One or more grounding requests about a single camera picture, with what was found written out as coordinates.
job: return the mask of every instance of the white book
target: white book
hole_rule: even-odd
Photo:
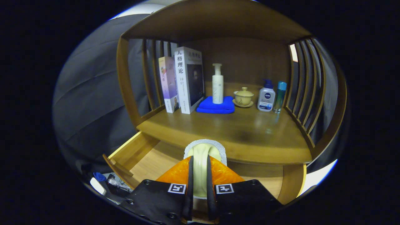
[[[182,113],[190,114],[204,99],[202,54],[191,48],[179,47],[175,49],[174,56],[180,108]]]

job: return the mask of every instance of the wooden shelf surface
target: wooden shelf surface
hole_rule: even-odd
[[[185,148],[198,139],[220,142],[228,160],[250,164],[303,164],[312,160],[307,143],[288,112],[261,112],[256,104],[235,107],[232,114],[180,110],[157,113],[137,129],[161,141]]]

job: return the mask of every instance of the cylindrical bottle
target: cylindrical bottle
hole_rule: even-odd
[[[221,75],[220,63],[213,63],[215,75],[212,76],[212,103],[222,104],[224,102],[224,76]]]
[[[278,82],[278,91],[276,92],[275,104],[273,108],[275,113],[280,113],[280,110],[282,109],[283,99],[285,98],[286,86],[287,84],[285,82],[282,81]]]

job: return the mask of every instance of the purple book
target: purple book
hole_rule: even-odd
[[[176,90],[175,63],[173,57],[161,57],[158,59],[162,94],[164,96],[165,109],[168,113],[178,110],[179,98]]]

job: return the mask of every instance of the cup lid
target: cup lid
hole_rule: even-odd
[[[242,90],[236,92],[235,95],[242,96],[242,97],[253,97],[254,96],[254,94],[251,93],[250,91],[248,91],[246,87],[242,87]]]

